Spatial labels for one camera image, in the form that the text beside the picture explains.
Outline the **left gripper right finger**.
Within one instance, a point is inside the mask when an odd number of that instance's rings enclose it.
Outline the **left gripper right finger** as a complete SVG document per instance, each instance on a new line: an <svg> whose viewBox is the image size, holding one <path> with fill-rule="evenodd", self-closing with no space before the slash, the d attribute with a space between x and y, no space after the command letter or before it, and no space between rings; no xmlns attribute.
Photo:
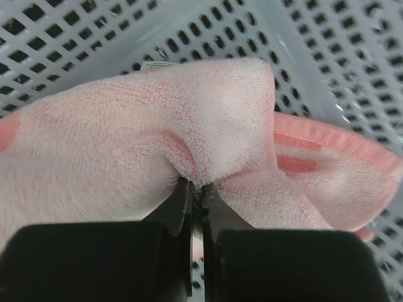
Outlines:
<svg viewBox="0 0 403 302"><path fill-rule="evenodd" d="M350 232L263 230L213 185L201 194L207 301L381 301L368 247Z"/></svg>

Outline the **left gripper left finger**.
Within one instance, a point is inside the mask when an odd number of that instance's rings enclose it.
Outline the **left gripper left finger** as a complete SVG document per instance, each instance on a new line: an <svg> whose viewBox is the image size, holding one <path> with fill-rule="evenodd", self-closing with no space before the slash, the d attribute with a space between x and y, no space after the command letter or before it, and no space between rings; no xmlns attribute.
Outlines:
<svg viewBox="0 0 403 302"><path fill-rule="evenodd" d="M29 225L1 254L2 301L187 301L193 185L140 221Z"/></svg>

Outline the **pink towel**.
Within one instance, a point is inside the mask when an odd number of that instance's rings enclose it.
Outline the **pink towel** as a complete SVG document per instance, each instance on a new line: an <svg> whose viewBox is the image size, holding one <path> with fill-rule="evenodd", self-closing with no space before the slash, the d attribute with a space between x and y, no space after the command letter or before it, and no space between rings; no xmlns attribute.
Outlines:
<svg viewBox="0 0 403 302"><path fill-rule="evenodd" d="M371 238L402 159L357 133L277 113L259 58L89 82L1 119L1 245L37 223L141 220L180 177L215 184L256 228Z"/></svg>

